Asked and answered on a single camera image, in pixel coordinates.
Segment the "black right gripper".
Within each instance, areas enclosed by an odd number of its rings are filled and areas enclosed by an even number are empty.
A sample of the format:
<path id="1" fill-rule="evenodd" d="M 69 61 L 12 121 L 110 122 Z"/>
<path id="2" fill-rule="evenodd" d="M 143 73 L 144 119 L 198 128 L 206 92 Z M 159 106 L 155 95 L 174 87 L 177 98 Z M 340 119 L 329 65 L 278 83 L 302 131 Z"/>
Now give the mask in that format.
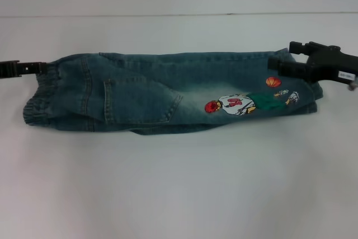
<path id="1" fill-rule="evenodd" d="M 339 46 L 291 41 L 289 53 L 307 54 L 308 78 L 311 82 L 329 80 L 357 86 L 357 57 L 343 53 Z M 304 63 L 269 58 L 268 69 L 277 71 L 282 77 L 307 78 Z"/>

